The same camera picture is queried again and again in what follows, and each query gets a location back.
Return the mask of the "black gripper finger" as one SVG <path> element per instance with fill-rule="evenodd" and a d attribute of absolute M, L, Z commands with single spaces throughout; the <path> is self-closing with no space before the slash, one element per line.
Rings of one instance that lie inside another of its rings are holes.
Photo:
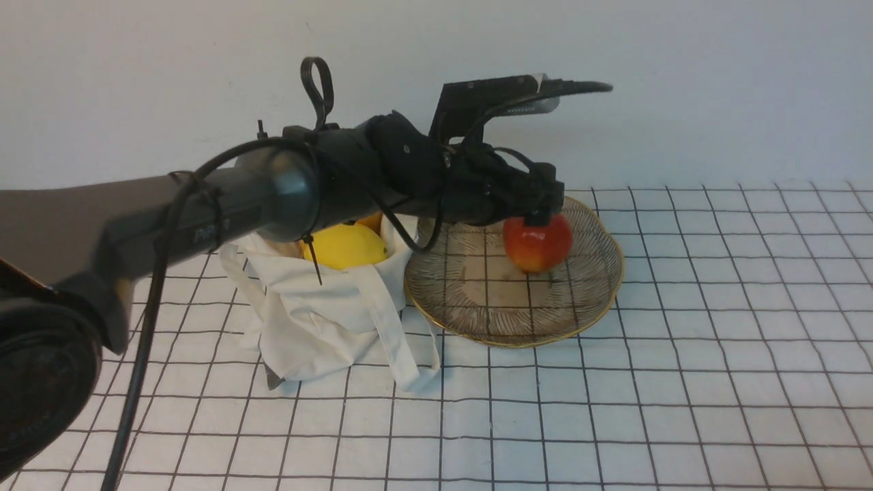
<path fill-rule="evenodd" d="M 552 212 L 549 209 L 534 209 L 524 215 L 524 226 L 543 228 L 549 226 L 551 220 Z"/>

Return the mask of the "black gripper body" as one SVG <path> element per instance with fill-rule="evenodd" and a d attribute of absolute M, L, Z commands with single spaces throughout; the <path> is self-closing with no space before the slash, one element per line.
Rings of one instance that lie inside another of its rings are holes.
<path fill-rule="evenodd" d="M 565 186 L 548 162 L 489 144 L 449 148 L 447 176 L 439 188 L 437 214 L 446 222 L 490 226 L 523 218 L 534 209 L 561 212 Z"/>

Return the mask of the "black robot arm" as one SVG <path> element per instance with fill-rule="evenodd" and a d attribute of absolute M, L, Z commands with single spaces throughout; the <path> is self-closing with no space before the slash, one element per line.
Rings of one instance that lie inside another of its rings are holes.
<path fill-rule="evenodd" d="M 91 397 L 103 349 L 129 345 L 134 284 L 151 278 L 117 436 L 127 442 L 171 265 L 248 233 L 296 241 L 381 209 L 436 222 L 546 223 L 565 186 L 551 164 L 447 145 L 397 112 L 354 128 L 287 127 L 194 172 L 2 192 L 2 478 L 56 441 Z"/>

